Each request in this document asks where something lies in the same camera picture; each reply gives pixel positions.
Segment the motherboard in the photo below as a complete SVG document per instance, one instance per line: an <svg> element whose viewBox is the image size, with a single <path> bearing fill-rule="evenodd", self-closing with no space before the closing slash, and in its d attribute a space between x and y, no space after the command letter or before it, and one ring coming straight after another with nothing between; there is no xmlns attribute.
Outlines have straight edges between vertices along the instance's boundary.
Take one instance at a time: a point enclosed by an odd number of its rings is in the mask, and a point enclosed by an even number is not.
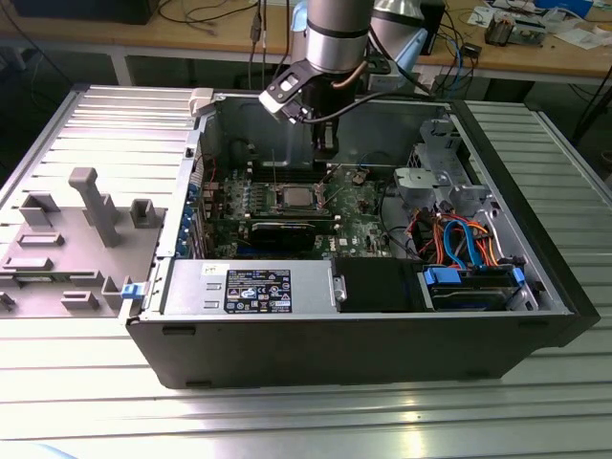
<svg viewBox="0 0 612 459"><path fill-rule="evenodd" d="M378 214L382 183L370 175L339 164L289 176L233 170L205 186L208 257L391 256Z"/></svg>

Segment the wooden desk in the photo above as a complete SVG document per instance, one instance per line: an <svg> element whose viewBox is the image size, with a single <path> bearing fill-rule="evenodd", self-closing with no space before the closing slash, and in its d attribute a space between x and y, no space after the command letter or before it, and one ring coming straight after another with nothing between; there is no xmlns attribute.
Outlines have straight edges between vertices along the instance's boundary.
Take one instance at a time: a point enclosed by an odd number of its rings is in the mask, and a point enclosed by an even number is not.
<svg viewBox="0 0 612 459"><path fill-rule="evenodd" d="M478 77L551 82L574 82L570 81L572 77L590 77L597 80L605 77L612 63L612 48L599 46L585 51L553 35L548 35L541 47L487 45L485 29L467 24L470 10L475 6L482 6L482 2L449 0L448 3L450 4L450 16L457 30L461 32L466 41L482 47L478 67L474 72ZM449 25L447 18L443 24ZM444 40L438 37L433 53L429 56L422 56L418 63L438 67L451 65L452 54L448 51ZM435 69L430 68L429 71L435 72Z"/></svg>
<svg viewBox="0 0 612 459"><path fill-rule="evenodd" d="M214 5L217 0L185 0L188 9ZM248 0L229 0L226 5L194 13L211 17L249 5ZM125 58L129 55L178 57L191 59L247 61L251 51L249 37L254 9L216 20L210 27L214 34L170 22L157 13L145 26L109 22L19 17L12 6L11 16L23 31L43 49L100 53L113 61L119 84L131 85ZM184 19L180 0L164 8L169 17ZM278 62L285 52L285 9L268 7L267 62ZM0 46L31 47L0 11ZM255 62L261 61L261 45Z"/></svg>
<svg viewBox="0 0 612 459"><path fill-rule="evenodd" d="M185 0L188 8L213 5L216 0ZM480 5L478 0L448 0L455 26L466 40L483 48L478 77L538 80L563 83L593 84L605 76L612 49L598 47L585 51L548 36L543 47L509 45L498 48L486 45L484 29L465 23L469 10ZM248 5L248 0L229 0L226 5L199 11L198 17L210 17ZM246 61L251 50L249 32L253 10L238 12L219 19L214 35L196 30L186 24L169 22L155 14L146 26L76 21L62 19L21 18L13 9L12 17L42 48L65 51L102 53L110 55L119 84L131 85L132 79L125 61L128 55L150 55L192 59ZM183 19L181 2L175 0L164 8L166 15ZM268 7L268 62L278 62L285 50L285 11L282 7ZM29 46L9 21L0 13L0 46ZM257 54L254 61L261 61ZM436 41L434 52L421 56L417 73L432 79L446 72L453 56L444 41Z"/></svg>

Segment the red cable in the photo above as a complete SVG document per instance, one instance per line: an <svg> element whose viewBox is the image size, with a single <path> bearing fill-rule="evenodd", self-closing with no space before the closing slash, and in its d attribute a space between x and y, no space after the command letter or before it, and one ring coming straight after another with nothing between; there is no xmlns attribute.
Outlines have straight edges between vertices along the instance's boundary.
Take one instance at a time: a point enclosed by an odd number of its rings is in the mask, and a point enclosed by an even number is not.
<svg viewBox="0 0 612 459"><path fill-rule="evenodd" d="M214 180L214 174L217 173L217 159L213 156L212 157L212 175L210 176L210 182L208 182L208 184L212 184L212 181Z"/></svg>

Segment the warning label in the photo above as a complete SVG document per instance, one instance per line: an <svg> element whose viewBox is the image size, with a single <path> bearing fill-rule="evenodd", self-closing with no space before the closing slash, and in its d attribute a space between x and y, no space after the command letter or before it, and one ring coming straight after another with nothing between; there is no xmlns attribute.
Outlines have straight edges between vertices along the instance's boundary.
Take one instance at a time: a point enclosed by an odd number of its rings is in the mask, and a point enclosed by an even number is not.
<svg viewBox="0 0 612 459"><path fill-rule="evenodd" d="M290 313L289 270L228 270L225 310L229 314Z"/></svg>

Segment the blue latch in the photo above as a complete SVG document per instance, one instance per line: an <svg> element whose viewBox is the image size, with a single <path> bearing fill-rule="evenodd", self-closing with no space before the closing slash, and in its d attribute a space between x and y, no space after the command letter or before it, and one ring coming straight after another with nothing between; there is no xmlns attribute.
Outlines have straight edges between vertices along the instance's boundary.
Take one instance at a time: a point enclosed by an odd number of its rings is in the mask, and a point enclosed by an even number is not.
<svg viewBox="0 0 612 459"><path fill-rule="evenodd" d="M461 283L461 276L454 268L429 268L424 277L427 285Z"/></svg>
<svg viewBox="0 0 612 459"><path fill-rule="evenodd" d="M146 295L146 287L148 282L139 282L135 284L125 284L121 289L121 298L123 299L143 299Z"/></svg>
<svg viewBox="0 0 612 459"><path fill-rule="evenodd" d="M513 274L516 282L518 282L518 285L523 285L525 283L525 274L520 268L514 268Z"/></svg>

